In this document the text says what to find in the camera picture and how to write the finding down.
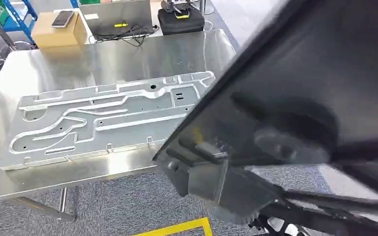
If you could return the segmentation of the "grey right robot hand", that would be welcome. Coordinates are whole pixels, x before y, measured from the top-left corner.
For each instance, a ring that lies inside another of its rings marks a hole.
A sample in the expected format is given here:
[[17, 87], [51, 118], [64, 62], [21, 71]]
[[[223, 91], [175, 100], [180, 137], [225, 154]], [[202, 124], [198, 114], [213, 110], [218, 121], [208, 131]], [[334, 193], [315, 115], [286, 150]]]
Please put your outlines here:
[[207, 142], [179, 139], [164, 144], [153, 161], [177, 193], [205, 201], [217, 218], [247, 224], [282, 199], [282, 189], [255, 173], [230, 165], [227, 154]]

